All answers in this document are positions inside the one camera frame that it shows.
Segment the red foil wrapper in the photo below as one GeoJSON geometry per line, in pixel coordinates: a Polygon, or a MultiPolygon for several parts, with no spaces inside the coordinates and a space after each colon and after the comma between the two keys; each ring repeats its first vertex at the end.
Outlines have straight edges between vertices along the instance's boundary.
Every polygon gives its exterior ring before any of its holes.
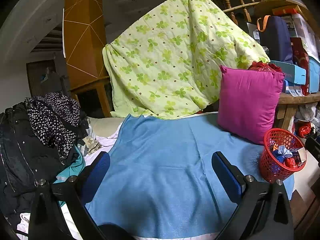
{"type": "Polygon", "coordinates": [[[296,163],[294,157],[285,158],[284,163],[288,168],[298,168],[298,164],[296,163]]]}

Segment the navy blue bag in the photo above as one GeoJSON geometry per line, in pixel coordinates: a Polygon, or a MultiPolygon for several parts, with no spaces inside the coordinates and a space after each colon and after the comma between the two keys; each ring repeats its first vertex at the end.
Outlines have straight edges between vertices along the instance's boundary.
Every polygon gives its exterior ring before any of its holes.
{"type": "Polygon", "coordinates": [[[269,49],[269,58],[293,64],[293,51],[286,22],[278,16],[266,15],[257,19],[260,44],[269,49]]]}

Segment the green clover quilt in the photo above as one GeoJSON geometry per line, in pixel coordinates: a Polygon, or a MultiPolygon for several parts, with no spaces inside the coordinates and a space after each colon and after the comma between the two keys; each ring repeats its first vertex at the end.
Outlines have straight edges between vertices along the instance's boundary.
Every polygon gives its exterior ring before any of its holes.
{"type": "Polygon", "coordinates": [[[216,102],[220,66],[268,62],[263,47],[211,0],[167,0],[103,48],[113,117],[176,119],[216,102]]]}

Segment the wooden bench table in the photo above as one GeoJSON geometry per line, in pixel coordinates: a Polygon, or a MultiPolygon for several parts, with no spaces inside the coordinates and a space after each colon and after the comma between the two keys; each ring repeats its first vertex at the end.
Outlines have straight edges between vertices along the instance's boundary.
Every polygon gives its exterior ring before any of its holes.
{"type": "Polygon", "coordinates": [[[319,97],[320,92],[297,97],[281,93],[276,106],[273,128],[288,129],[290,120],[295,115],[298,106],[319,102],[319,97]]]}

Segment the red plastic bag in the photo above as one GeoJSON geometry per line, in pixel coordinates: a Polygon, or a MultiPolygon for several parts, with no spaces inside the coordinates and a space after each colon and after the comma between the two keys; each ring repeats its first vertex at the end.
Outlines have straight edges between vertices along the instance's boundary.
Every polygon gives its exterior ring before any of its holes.
{"type": "Polygon", "coordinates": [[[273,63],[264,63],[263,61],[253,61],[248,70],[259,72],[282,72],[281,68],[273,63]]]}

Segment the blue foil wrapper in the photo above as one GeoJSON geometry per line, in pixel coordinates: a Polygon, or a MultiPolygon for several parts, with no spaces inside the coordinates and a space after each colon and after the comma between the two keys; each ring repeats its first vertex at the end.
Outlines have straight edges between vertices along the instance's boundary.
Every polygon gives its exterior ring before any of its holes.
{"type": "Polygon", "coordinates": [[[281,164],[284,163],[286,157],[285,157],[283,154],[279,153],[278,150],[274,150],[274,151],[272,152],[272,154],[273,154],[273,156],[276,158],[276,160],[277,160],[279,163],[281,163],[281,164]]]}

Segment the light blue shoe box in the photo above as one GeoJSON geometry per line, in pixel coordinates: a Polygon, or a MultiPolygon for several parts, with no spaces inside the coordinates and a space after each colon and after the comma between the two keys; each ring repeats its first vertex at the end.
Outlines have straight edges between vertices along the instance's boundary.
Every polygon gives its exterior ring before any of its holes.
{"type": "Polygon", "coordinates": [[[281,68],[281,71],[285,74],[285,80],[297,85],[306,84],[306,70],[304,68],[287,62],[273,60],[270,62],[281,68]]]}

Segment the blue white flat package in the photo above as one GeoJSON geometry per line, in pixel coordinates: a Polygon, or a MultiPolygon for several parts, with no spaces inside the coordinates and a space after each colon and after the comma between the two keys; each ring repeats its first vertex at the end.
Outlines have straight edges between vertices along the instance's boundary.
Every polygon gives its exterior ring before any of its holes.
{"type": "Polygon", "coordinates": [[[301,85],[291,83],[287,80],[283,81],[283,93],[290,94],[293,97],[304,96],[302,92],[301,85]]]}

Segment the black jacket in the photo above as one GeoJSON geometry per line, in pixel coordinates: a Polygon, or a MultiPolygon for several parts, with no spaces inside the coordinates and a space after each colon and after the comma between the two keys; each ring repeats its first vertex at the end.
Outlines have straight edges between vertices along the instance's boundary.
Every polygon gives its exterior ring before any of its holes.
{"type": "Polygon", "coordinates": [[[58,150],[44,146],[31,129],[24,103],[1,113],[1,212],[15,228],[30,213],[40,179],[50,183],[76,161],[75,148],[62,163],[58,150]]]}

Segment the clear plastic storage box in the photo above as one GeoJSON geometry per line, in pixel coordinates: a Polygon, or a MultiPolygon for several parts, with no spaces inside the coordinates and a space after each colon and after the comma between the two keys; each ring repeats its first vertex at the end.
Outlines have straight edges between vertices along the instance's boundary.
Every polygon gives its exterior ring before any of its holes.
{"type": "Polygon", "coordinates": [[[286,22],[290,37],[299,37],[302,40],[303,48],[306,52],[318,59],[318,50],[316,45],[315,33],[310,25],[300,14],[291,16],[283,16],[282,19],[286,22]]]}

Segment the orange wooden column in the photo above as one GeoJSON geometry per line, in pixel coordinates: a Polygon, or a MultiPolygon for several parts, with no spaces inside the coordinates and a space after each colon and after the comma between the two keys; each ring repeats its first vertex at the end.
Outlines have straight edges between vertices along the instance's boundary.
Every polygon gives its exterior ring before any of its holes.
{"type": "Polygon", "coordinates": [[[111,116],[105,86],[110,77],[103,63],[106,44],[103,0],[65,0],[63,44],[71,95],[95,90],[103,116],[111,116]]]}

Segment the blue towel blanket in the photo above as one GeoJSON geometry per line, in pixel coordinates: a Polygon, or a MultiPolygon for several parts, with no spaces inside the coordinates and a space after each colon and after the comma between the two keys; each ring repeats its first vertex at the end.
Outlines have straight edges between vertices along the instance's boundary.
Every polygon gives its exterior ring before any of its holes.
{"type": "Polygon", "coordinates": [[[236,209],[212,168],[217,151],[263,180],[263,147],[223,131],[216,114],[128,116],[86,209],[98,226],[116,224],[138,239],[216,239],[236,209]]]}

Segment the teal garment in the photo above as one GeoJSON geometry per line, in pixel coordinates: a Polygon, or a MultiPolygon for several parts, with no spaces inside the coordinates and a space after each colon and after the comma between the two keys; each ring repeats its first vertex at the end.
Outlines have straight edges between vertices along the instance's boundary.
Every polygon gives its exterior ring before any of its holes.
{"type": "Polygon", "coordinates": [[[75,156],[75,161],[73,161],[71,165],[69,165],[56,176],[56,181],[54,181],[54,184],[63,183],[70,176],[78,176],[81,173],[81,171],[85,168],[86,163],[79,149],[74,145],[72,150],[74,151],[73,155],[75,156]]]}

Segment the blue and white carton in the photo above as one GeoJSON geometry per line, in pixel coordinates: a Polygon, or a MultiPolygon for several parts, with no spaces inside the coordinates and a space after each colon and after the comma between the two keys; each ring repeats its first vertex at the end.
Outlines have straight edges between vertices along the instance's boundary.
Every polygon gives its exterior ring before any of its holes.
{"type": "Polygon", "coordinates": [[[292,149],[291,153],[297,165],[302,165],[306,162],[307,156],[306,149],[304,147],[292,149]]]}

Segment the blue plastic storage bin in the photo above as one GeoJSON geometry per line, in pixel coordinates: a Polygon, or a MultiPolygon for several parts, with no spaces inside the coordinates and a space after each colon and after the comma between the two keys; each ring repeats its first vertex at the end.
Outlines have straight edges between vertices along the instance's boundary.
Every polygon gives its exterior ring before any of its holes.
{"type": "Polygon", "coordinates": [[[319,91],[319,61],[309,55],[309,93],[319,91]]]}

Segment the red plastic basket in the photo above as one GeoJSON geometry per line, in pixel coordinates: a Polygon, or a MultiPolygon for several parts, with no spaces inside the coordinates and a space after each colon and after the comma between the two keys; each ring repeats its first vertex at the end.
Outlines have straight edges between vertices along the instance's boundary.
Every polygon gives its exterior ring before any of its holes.
{"type": "Polygon", "coordinates": [[[287,130],[273,128],[265,133],[264,149],[259,160],[259,171],[262,177],[270,183],[274,183],[277,179],[285,180],[295,172],[301,171],[306,165],[305,162],[298,168],[288,168],[285,163],[279,163],[272,152],[277,150],[280,145],[284,145],[289,150],[304,147],[302,142],[287,130]]]}

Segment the magenta pillow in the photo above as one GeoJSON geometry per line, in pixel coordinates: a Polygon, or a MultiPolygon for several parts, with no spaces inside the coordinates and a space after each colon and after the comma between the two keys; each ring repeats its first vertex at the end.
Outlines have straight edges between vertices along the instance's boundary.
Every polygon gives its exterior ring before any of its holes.
{"type": "Polygon", "coordinates": [[[272,128],[284,73],[220,66],[217,123],[223,129],[262,145],[272,128]]]}

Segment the black white dotted garment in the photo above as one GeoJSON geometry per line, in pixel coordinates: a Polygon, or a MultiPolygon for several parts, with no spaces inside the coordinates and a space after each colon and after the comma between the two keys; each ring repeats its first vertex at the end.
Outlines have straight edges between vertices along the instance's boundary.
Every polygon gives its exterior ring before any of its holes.
{"type": "Polygon", "coordinates": [[[64,163],[78,137],[79,103],[61,92],[26,98],[24,103],[34,134],[45,146],[56,148],[64,163]]]}

